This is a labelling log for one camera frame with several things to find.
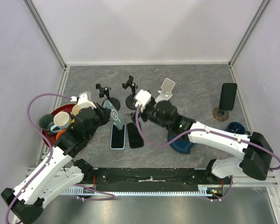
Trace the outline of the black round phone stand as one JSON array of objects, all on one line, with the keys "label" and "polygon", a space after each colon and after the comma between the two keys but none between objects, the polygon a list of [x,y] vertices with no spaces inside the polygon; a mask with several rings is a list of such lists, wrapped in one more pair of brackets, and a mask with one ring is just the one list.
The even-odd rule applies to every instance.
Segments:
[{"label": "black round phone stand", "polygon": [[112,115],[119,116],[119,109],[121,107],[120,101],[117,98],[110,96],[110,87],[102,87],[101,84],[96,84],[96,89],[99,90],[99,97],[106,99],[101,104],[101,107],[111,110]]}]

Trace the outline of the light blue phone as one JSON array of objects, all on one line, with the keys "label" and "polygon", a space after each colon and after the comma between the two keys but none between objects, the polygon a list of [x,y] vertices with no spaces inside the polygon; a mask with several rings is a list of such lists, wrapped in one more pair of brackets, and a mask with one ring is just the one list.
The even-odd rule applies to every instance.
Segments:
[{"label": "light blue phone", "polygon": [[112,150],[122,150],[125,148],[125,143],[126,143],[126,125],[124,124],[122,129],[119,130],[113,124],[112,132],[111,132],[110,148]]}]

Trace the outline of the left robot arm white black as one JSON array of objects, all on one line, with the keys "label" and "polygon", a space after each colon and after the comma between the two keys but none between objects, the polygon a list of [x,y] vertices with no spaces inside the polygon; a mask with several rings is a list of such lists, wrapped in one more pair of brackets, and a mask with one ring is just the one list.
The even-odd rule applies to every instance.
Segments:
[{"label": "left robot arm white black", "polygon": [[6,188],[1,197],[23,224],[32,224],[58,195],[69,187],[89,183],[93,179],[93,166],[83,159],[74,162],[63,175],[55,174],[70,162],[89,143],[96,130],[110,121],[111,109],[87,102],[79,113],[70,116],[59,112],[54,116],[55,125],[61,129],[50,152],[39,166],[18,186]]}]

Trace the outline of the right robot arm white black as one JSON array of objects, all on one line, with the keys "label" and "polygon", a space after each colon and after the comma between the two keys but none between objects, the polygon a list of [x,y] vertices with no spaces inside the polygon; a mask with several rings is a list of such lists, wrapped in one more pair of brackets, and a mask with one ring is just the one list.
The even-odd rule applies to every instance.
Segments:
[{"label": "right robot arm white black", "polygon": [[168,101],[161,101],[156,105],[148,104],[145,109],[138,107],[131,114],[141,138],[149,143],[140,127],[139,119],[152,121],[168,130],[173,139],[164,144],[154,144],[156,147],[165,147],[177,140],[194,144],[207,145],[232,155],[224,160],[213,159],[209,162],[204,178],[214,184],[227,176],[245,174],[246,176],[264,181],[271,170],[271,161],[274,155],[265,137],[253,132],[251,135],[230,133],[206,126],[198,121],[186,118],[177,112]]}]

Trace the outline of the white phone stand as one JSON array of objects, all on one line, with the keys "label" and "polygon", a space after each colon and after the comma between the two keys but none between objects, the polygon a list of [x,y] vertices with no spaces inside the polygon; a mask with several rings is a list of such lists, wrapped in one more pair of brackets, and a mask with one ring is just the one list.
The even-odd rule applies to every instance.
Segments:
[{"label": "white phone stand", "polygon": [[169,78],[165,78],[161,85],[161,90],[158,91],[159,96],[155,99],[155,102],[158,103],[160,101],[169,101],[173,96],[172,90],[174,86],[174,81]]}]

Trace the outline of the wooden round phone stand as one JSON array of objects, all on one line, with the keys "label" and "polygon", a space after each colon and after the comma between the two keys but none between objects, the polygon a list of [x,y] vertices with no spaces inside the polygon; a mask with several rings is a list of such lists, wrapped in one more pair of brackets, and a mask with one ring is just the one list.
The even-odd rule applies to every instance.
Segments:
[{"label": "wooden round phone stand", "polygon": [[218,107],[213,109],[212,115],[218,121],[226,121],[229,118],[229,112],[225,110],[219,110]]}]

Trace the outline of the black phone on wooden stand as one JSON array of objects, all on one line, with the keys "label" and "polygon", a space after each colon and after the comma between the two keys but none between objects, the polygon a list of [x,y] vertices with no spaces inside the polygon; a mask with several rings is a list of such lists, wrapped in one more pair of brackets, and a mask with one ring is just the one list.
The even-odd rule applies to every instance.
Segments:
[{"label": "black phone on wooden stand", "polygon": [[221,89],[219,110],[231,111],[234,108],[238,85],[236,83],[224,83]]}]

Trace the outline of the beige mug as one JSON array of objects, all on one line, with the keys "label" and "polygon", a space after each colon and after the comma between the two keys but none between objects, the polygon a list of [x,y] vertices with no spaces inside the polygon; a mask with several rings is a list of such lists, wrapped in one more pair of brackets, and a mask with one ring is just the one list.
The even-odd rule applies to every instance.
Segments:
[{"label": "beige mug", "polygon": [[82,110],[82,107],[80,105],[76,104],[72,107],[71,114],[73,116],[77,116],[79,114],[80,110]]}]

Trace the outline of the orange cup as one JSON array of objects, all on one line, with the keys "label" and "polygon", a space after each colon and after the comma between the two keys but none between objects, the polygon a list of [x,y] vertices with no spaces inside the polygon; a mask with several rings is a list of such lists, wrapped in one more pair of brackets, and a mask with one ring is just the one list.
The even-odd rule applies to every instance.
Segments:
[{"label": "orange cup", "polygon": [[61,131],[59,131],[56,135],[56,140],[58,140],[60,138],[60,136],[66,131],[66,129],[63,129]]}]

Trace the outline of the blue leaf-shaped plate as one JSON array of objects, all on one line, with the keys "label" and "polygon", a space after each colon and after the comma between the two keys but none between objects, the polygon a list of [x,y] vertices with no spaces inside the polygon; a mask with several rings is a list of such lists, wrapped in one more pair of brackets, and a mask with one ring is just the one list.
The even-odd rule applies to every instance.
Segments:
[{"label": "blue leaf-shaped plate", "polygon": [[181,154],[190,154],[191,149],[196,145],[196,143],[184,141],[184,140],[176,140],[170,144],[170,146]]}]

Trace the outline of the dark green mug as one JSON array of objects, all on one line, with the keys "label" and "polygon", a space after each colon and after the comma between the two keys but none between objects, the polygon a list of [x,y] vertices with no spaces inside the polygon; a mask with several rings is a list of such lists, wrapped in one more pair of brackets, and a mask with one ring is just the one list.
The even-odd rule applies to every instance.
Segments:
[{"label": "dark green mug", "polygon": [[38,125],[41,129],[47,131],[49,130],[54,124],[54,115],[52,114],[45,114],[43,115],[38,122]]}]

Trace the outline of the red round tray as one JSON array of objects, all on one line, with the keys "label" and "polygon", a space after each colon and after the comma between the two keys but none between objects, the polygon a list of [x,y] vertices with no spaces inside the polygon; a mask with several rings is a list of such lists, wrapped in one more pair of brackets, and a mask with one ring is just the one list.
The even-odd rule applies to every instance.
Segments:
[{"label": "red round tray", "polygon": [[[68,114],[70,114],[71,117],[73,117],[73,115],[71,114],[72,108],[75,104],[67,104],[67,105],[63,105],[57,109],[55,109],[51,114],[52,115],[56,115],[59,112],[67,112]],[[57,134],[47,134],[47,131],[42,129],[42,134],[48,139],[48,141],[51,143],[52,146],[54,146],[54,143],[56,141],[56,136]]]}]

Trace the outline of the dark blue mug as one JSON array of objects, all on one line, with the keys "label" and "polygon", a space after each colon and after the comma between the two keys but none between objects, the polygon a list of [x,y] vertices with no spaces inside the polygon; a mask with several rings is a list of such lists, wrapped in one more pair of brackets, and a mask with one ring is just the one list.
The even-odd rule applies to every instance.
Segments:
[{"label": "dark blue mug", "polygon": [[246,130],[246,128],[239,122],[231,122],[227,125],[227,127],[224,129],[226,132],[230,133],[236,133],[236,134],[248,134],[251,133]]}]

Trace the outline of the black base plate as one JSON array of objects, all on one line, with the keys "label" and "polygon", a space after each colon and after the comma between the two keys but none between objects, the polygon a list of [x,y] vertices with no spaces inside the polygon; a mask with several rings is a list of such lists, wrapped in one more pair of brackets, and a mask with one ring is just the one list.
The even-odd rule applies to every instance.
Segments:
[{"label": "black base plate", "polygon": [[230,178],[219,179],[194,168],[97,168],[86,174],[82,184],[105,192],[196,191],[199,185],[225,186]]}]

